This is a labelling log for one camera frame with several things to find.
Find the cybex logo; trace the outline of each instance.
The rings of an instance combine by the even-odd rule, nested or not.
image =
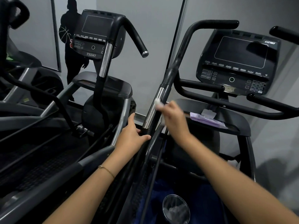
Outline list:
[[[274,45],[276,42],[273,42],[273,41],[265,41],[265,43]]]
[[[92,53],[87,53],[87,56],[92,56],[92,57],[95,57],[96,56],[96,54],[92,54]]]

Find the black silhouette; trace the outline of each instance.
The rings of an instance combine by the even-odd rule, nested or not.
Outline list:
[[[86,68],[88,66],[89,60],[75,52],[71,47],[72,37],[81,15],[77,12],[77,1],[68,0],[67,8],[68,11],[62,15],[60,20],[59,37],[65,43],[65,63],[68,69],[67,82],[69,84],[79,74],[81,67]]]

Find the shoe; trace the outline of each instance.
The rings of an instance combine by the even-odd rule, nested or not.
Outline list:
[[[74,100],[74,97],[73,97],[73,96],[71,96],[71,97],[69,98],[69,100],[70,100],[70,101],[73,101],[73,102],[75,102],[75,100]]]

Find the purple package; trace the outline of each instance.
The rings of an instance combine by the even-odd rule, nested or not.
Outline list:
[[[190,112],[190,119],[200,122],[200,123],[203,123],[203,124],[206,124],[206,125],[209,125],[209,126],[212,126],[212,127],[227,129],[227,127],[225,126],[225,124],[223,122],[220,122],[215,119],[207,118],[207,117],[197,114],[197,113]]]

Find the display screen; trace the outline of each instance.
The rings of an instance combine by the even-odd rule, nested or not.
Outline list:
[[[107,37],[111,22],[112,19],[109,18],[88,15],[83,25],[82,32]]]
[[[216,59],[263,68],[268,53],[268,46],[238,38],[222,37],[214,55]]]

